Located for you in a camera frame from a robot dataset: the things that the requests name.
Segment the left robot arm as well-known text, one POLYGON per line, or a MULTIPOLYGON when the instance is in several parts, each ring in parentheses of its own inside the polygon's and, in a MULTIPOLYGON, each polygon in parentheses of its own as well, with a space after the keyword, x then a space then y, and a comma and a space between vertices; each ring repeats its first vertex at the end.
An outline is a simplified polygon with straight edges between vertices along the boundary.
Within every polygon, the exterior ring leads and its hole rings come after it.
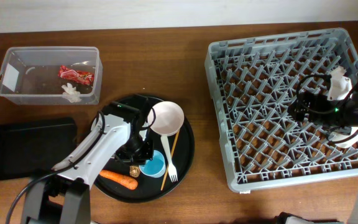
POLYGON ((111 159, 143 165, 152 158, 149 114, 152 104, 143 96, 99 111, 80 145, 20 192, 21 223, 91 223, 90 190, 105 165, 111 159))

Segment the pink bowl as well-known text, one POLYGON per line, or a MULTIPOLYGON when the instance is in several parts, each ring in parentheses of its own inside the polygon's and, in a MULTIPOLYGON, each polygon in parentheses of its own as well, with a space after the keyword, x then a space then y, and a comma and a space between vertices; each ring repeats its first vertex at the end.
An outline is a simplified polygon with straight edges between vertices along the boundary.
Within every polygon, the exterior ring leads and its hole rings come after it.
POLYGON ((150 128, 159 135, 172 136, 178 132, 185 120, 182 108, 171 101, 153 105, 147 116, 150 128))

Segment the cream cup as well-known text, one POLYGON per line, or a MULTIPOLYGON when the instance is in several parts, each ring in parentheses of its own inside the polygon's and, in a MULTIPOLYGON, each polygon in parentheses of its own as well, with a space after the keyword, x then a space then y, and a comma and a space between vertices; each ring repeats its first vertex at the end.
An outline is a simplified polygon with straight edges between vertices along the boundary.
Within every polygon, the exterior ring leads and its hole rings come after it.
POLYGON ((329 143, 348 148, 358 141, 358 127, 333 127, 326 132, 325 136, 329 143))

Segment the red snack wrapper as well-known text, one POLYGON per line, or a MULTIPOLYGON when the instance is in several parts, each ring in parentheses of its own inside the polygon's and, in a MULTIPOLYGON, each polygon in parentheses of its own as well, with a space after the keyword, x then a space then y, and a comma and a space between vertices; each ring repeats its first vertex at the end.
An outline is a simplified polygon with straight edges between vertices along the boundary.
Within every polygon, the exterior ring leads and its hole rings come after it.
POLYGON ((58 76, 82 85, 91 85, 94 82, 94 74, 81 70, 74 70, 64 65, 60 66, 58 76))

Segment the small blue cup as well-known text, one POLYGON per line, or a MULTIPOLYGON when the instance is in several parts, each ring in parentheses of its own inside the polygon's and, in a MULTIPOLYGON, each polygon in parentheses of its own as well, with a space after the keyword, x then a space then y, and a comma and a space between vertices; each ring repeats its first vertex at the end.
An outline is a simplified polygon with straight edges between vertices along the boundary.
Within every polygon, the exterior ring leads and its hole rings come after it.
POLYGON ((151 160, 147 160, 144 165, 139 166, 141 173, 146 176, 159 178, 166 171, 165 158, 160 151, 154 150, 151 160))

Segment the white tissue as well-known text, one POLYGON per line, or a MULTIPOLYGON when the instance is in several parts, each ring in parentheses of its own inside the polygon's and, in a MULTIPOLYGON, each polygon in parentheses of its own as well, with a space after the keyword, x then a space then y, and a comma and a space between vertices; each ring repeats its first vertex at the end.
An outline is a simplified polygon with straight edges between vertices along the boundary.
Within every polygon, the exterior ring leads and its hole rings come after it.
POLYGON ((70 103, 78 103, 81 101, 80 95, 81 93, 76 90, 71 83, 67 83, 66 85, 62 85, 64 92, 62 93, 63 97, 67 99, 70 103))

